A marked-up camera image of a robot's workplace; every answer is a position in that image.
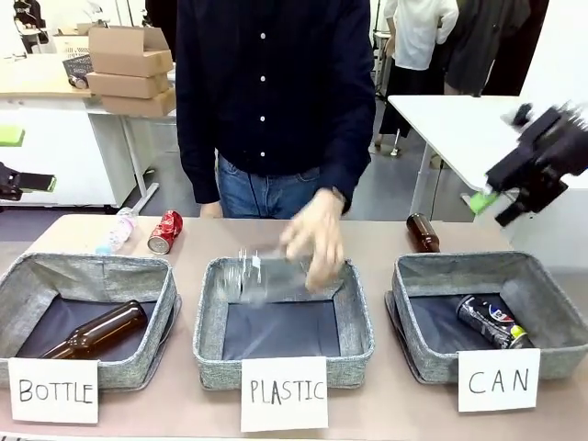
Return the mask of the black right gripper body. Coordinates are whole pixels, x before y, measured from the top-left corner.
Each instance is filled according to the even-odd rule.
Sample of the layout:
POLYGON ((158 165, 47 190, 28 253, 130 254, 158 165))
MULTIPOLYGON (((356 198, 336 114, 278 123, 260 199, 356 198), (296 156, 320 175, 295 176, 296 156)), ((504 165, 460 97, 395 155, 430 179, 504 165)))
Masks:
POLYGON ((548 107, 531 120, 517 145, 486 173, 494 191, 551 186, 587 169, 587 120, 570 104, 548 107))

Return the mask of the person's left hand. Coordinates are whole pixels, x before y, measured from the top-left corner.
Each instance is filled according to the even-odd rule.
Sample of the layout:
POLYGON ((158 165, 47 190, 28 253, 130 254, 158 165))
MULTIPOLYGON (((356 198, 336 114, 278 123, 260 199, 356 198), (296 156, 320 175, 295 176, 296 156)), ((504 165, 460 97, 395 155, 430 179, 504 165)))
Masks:
POLYGON ((342 267, 344 244, 340 221, 344 207, 345 198, 336 188, 321 188, 280 235, 287 259, 311 253, 305 282, 308 290, 328 285, 342 267))

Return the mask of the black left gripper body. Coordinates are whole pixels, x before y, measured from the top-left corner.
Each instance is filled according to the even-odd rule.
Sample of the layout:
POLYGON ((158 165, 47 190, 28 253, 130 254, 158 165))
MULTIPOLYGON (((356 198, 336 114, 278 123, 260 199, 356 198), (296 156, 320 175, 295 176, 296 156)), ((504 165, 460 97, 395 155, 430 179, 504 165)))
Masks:
POLYGON ((0 163, 0 198, 2 200, 19 201, 21 199, 19 177, 19 172, 0 163))

